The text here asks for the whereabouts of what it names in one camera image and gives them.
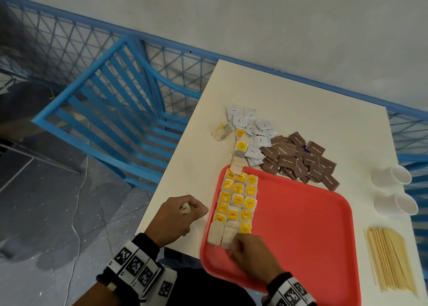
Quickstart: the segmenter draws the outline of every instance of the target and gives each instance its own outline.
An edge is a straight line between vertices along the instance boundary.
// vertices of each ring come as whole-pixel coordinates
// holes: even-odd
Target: hand
[[[180,207],[187,202],[192,211],[182,215]],[[208,208],[189,194],[169,197],[161,205],[144,233],[161,248],[173,243],[180,236],[186,236],[190,232],[190,224],[204,217],[207,212]]]
[[[284,272],[260,236],[236,234],[230,256],[242,270],[266,285]]]

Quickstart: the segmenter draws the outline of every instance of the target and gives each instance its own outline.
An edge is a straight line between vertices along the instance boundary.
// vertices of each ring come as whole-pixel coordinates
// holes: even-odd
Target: person
[[[185,203],[189,204],[191,212],[183,215],[180,212],[180,207]],[[160,248],[173,243],[181,236],[185,236],[190,232],[190,224],[207,213],[208,208],[191,195],[170,197],[161,205],[146,231],[138,234],[132,240],[131,245],[126,244],[125,247],[137,246],[147,256],[147,260],[149,258],[156,260]],[[255,305],[254,300],[245,289],[231,282],[215,278],[203,269],[184,267],[173,271],[159,263],[153,264],[156,264],[156,268],[159,267],[164,271],[167,269],[163,276],[172,276],[175,278],[175,282],[169,280],[173,283],[166,285],[164,280],[160,290],[153,284],[150,289],[155,297],[139,300],[137,293],[131,288],[133,284],[130,284],[130,281],[128,284],[124,283],[126,275],[129,276],[129,273],[123,271],[125,265],[121,265],[120,270],[111,270],[115,269],[112,265],[114,260],[119,260],[122,256],[123,253],[119,253],[112,259],[103,274],[97,276],[98,282],[78,299],[74,306],[127,306],[140,305],[141,301],[141,305],[150,306],[163,306],[165,304],[166,306]],[[263,305],[316,305],[312,296],[293,278],[292,274],[281,268],[260,236],[238,233],[233,240],[230,257],[250,276],[266,284],[269,295],[262,298]],[[130,268],[129,264],[128,261],[126,269],[129,271],[132,272],[131,268],[134,270],[137,268],[135,265]],[[140,276],[140,273],[145,272],[143,270],[135,276],[135,280]],[[166,298],[157,302],[156,297],[160,298],[160,296]]]

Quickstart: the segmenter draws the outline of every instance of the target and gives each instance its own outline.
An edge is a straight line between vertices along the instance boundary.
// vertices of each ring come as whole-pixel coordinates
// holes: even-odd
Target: person's right hand
[[[230,256],[242,270],[260,279],[266,285],[284,272],[260,236],[236,234]]]

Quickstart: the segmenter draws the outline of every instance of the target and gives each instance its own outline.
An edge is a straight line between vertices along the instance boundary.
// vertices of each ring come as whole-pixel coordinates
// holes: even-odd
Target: person's left hand
[[[192,211],[187,215],[182,215],[180,207],[185,203],[189,203]],[[161,248],[189,233],[190,224],[204,217],[207,212],[208,207],[189,194],[169,197],[161,205],[144,233]]]

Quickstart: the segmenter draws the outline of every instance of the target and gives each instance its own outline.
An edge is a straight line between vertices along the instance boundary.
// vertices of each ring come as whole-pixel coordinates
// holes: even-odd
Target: bundle of wooden stirrers
[[[390,228],[364,230],[374,281],[381,291],[409,289],[418,296],[404,238]]]

